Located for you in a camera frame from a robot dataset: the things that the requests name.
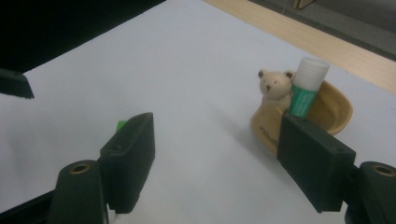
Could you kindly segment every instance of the wooden floor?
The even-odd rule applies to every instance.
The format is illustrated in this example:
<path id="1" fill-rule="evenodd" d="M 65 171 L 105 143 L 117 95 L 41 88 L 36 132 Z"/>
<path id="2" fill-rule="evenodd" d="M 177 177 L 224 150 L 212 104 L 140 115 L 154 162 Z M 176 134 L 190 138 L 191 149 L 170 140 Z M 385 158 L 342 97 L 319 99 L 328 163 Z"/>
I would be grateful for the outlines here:
<path id="1" fill-rule="evenodd" d="M 205 0 L 379 88 L 396 93 L 396 62 L 246 0 Z"/>
<path id="2" fill-rule="evenodd" d="M 293 0 L 248 1 L 396 61 L 394 0 L 318 0 L 304 9 Z"/>

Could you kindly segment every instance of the small bowl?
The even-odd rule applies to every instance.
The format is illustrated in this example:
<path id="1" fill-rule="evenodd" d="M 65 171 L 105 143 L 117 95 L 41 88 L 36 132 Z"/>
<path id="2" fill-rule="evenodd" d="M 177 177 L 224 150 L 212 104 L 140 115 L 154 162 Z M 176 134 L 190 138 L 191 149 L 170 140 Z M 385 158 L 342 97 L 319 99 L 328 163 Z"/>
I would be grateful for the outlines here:
<path id="1" fill-rule="evenodd" d="M 260 106 L 250 120 L 253 134 L 274 154 L 277 152 L 282 113 L 283 111 L 275 106 L 266 107 L 265 112 Z M 352 113 L 352 105 L 345 95 L 329 82 L 324 81 L 306 119 L 327 133 L 335 135 L 347 126 Z"/>

